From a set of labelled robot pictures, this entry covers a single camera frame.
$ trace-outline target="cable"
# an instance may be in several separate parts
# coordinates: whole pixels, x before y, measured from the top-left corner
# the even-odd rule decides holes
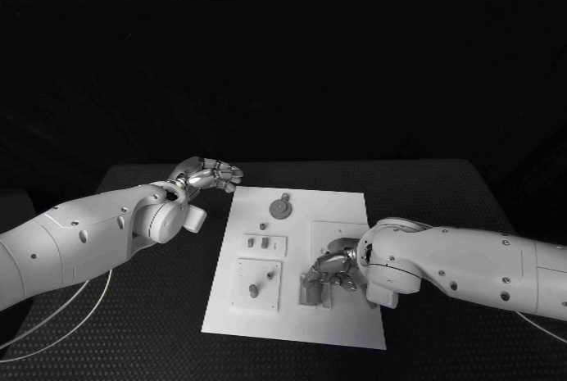
[[[80,322],[80,324],[71,329],[71,331],[68,332],[68,334],[65,334],[65,336],[62,338],[60,338],[58,340],[55,340],[54,343],[51,343],[47,347],[44,347],[39,351],[32,352],[31,354],[25,355],[25,356],[19,356],[18,358],[11,358],[11,359],[5,359],[0,361],[0,363],[9,363],[13,361],[19,361],[22,359],[29,358],[31,356],[39,354],[41,352],[44,352],[45,350],[49,350],[57,344],[60,344],[60,342],[62,342],[68,336],[71,336],[71,334],[74,334],[74,332],[78,330],[78,328],[81,328],[83,324],[87,322],[88,318],[91,317],[93,313],[97,310],[99,305],[103,302],[103,298],[104,295],[107,294],[107,290],[109,290],[109,285],[110,285],[110,280],[113,278],[113,270],[109,271],[109,278],[107,278],[107,285],[104,286],[104,290],[103,290],[103,294],[101,297],[99,298],[99,302],[96,303],[91,312],[87,314],[87,317],[84,318],[84,320]]]
[[[560,338],[554,333],[552,333],[543,326],[540,326],[520,311],[517,311],[517,314],[540,329],[543,330],[550,336],[553,336],[560,342],[567,343],[567,340],[565,338]]]
[[[60,309],[54,312],[54,314],[26,332],[23,332],[18,337],[15,337],[9,342],[6,342],[2,346],[0,346],[0,350],[5,349],[11,344],[13,344],[15,342],[19,342],[31,333],[34,333],[35,330],[38,330],[48,322],[49,320],[62,312],[62,310],[65,309],[65,307],[71,304],[71,302],[75,300],[75,298],[80,296],[80,293],[83,292],[83,290],[87,287],[88,281],[86,281],[84,285],[81,286],[81,288],[77,290],[75,295],[71,297],[71,299],[65,302],[65,304],[60,307]]]

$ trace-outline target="white board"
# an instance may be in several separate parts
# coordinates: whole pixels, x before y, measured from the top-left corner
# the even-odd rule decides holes
[[[270,216],[270,204],[282,198],[283,193],[290,195],[293,212],[288,219],[276,220]],[[361,288],[355,293],[348,293],[341,287],[331,287],[329,309],[300,305],[300,276],[308,273],[313,264],[315,246],[321,247],[334,236],[329,233],[331,228],[325,228],[325,225],[315,224],[315,222],[344,223],[341,224],[344,232],[339,234],[347,234],[352,238],[358,235],[360,238],[360,233],[364,234],[368,230],[364,194],[238,187],[233,199],[202,332],[386,349],[381,309],[380,307],[371,308]],[[262,223],[266,224],[266,230],[260,230]],[[339,229],[338,226],[331,225],[332,229]],[[316,238],[319,235],[322,237],[322,241],[313,238],[315,244],[312,232],[316,233]],[[260,258],[243,254],[244,235],[288,238],[285,257],[273,258],[273,261],[282,263],[276,311],[254,309],[250,306],[236,307],[231,304],[231,288],[236,285],[236,276],[240,276],[238,259],[270,261],[269,256]],[[244,296],[250,294],[243,290],[247,284],[249,282],[238,290]]]

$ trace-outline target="black background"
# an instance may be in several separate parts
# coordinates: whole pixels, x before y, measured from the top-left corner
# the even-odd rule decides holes
[[[0,187],[38,212],[116,164],[458,157],[520,233],[567,242],[565,0],[2,0],[0,14]]]

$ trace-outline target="table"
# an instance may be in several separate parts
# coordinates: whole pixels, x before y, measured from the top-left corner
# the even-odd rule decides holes
[[[432,225],[514,234],[474,165],[465,160],[237,163],[243,185],[365,193],[368,222],[399,216]],[[116,166],[100,192],[152,183],[174,165]],[[200,234],[184,231],[114,270],[91,320],[55,348],[0,365],[0,379],[566,379],[567,346],[513,312],[445,296],[430,283],[383,309],[389,350],[325,346],[201,333],[231,195],[207,190]],[[75,326],[101,294],[106,276],[6,357],[44,347]],[[78,287],[36,298],[35,325]],[[533,317],[567,336],[560,321]]]

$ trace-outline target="robotic hand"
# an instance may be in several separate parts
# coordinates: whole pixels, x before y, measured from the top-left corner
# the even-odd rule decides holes
[[[166,181],[75,199],[0,234],[0,310],[107,273],[182,227],[198,233],[202,188],[236,191],[244,173],[223,161],[185,160]]]
[[[332,242],[316,260],[303,279],[311,304],[322,302],[313,297],[328,282],[355,291],[350,277],[358,270],[368,301],[386,307],[396,308],[399,294],[417,293],[426,279],[449,297],[567,320],[567,252],[556,244],[400,218],[381,220],[361,239]]]

